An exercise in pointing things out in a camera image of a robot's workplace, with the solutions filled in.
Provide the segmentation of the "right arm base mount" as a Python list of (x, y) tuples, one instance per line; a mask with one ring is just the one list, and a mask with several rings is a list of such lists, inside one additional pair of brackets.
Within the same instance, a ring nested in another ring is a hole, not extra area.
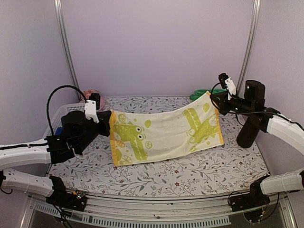
[(250, 190), (249, 193), (232, 192), (228, 197), (228, 205), (233, 212), (252, 209), (270, 203), (270, 198), (260, 190)]

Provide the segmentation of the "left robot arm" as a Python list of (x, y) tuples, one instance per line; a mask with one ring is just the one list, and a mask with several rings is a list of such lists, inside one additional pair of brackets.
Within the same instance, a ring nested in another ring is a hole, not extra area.
[(109, 136), (111, 111), (86, 117), (84, 112), (72, 111), (61, 118), (62, 132), (33, 143), (3, 146), (0, 149), (0, 185), (52, 197), (60, 206), (67, 206), (71, 197), (64, 183), (57, 177), (39, 177), (13, 170), (29, 164), (64, 163), (82, 155), (98, 136)]

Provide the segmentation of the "yellow-green crocodile towel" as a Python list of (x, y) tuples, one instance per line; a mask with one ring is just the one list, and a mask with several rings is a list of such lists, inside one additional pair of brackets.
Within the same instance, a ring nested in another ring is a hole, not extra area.
[(210, 92), (174, 111), (111, 111), (110, 145), (115, 166), (159, 162), (224, 144)]

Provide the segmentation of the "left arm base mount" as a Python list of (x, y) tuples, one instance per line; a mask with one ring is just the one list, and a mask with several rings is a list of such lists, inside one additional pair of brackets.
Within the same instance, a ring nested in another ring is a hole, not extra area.
[(67, 192), (63, 181), (59, 177), (50, 176), (53, 193), (46, 197), (46, 203), (76, 211), (85, 211), (87, 204), (86, 193), (80, 190)]

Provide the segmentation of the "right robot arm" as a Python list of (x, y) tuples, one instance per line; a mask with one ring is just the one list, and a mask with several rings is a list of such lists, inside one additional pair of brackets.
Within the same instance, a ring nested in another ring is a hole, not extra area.
[[(243, 97), (238, 96), (233, 80), (226, 74), (219, 76), (218, 84), (223, 92), (211, 93), (211, 102), (221, 114), (246, 116), (245, 123), (237, 136), (237, 143), (242, 148), (252, 146), (259, 132), (273, 137), (271, 144), (279, 143), (285, 149), (304, 153), (304, 128), (284, 116), (278, 110), (265, 107), (265, 86), (255, 80), (245, 82)], [(285, 173), (268, 175), (250, 184), (249, 193), (232, 196), (231, 206), (256, 207), (269, 203), (269, 195), (304, 190), (304, 167), (299, 163)]]

